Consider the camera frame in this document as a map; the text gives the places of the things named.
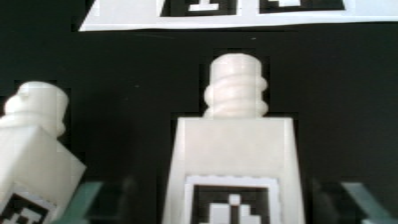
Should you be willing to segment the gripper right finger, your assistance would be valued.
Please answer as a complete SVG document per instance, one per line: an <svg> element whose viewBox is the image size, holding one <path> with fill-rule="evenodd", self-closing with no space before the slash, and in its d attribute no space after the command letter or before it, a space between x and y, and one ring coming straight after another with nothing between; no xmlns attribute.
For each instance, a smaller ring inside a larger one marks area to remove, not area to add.
<svg viewBox="0 0 398 224"><path fill-rule="evenodd" d="M343 182L342 186L366 215L361 224L398 224L398 218L384 208L365 184L361 182Z"/></svg>

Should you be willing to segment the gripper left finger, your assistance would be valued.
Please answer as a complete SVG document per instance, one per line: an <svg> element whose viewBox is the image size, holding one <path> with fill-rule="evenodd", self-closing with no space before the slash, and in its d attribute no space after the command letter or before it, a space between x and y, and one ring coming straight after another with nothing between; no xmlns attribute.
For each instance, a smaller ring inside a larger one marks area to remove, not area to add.
<svg viewBox="0 0 398 224"><path fill-rule="evenodd" d="M89 211L102 187L102 182L86 182L80 185L63 217L52 222L52 224L91 224Z"/></svg>

